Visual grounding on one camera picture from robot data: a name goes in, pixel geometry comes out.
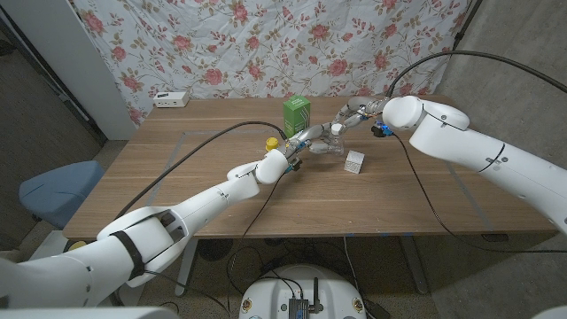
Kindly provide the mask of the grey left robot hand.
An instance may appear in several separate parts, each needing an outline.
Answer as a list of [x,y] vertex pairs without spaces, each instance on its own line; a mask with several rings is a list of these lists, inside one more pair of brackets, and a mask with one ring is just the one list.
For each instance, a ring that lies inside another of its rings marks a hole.
[[309,150],[313,154],[342,155],[344,153],[342,136],[344,131],[343,125],[329,122],[306,128],[289,138],[283,151],[289,163],[286,172],[299,170],[302,163],[299,153],[304,150]]

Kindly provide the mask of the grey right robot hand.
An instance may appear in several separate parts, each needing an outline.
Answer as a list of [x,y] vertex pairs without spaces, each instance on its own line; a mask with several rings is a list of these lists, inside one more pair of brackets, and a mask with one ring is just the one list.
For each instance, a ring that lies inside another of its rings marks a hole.
[[339,123],[345,129],[353,128],[370,118],[379,117],[389,100],[388,97],[351,97],[338,111],[331,123]]

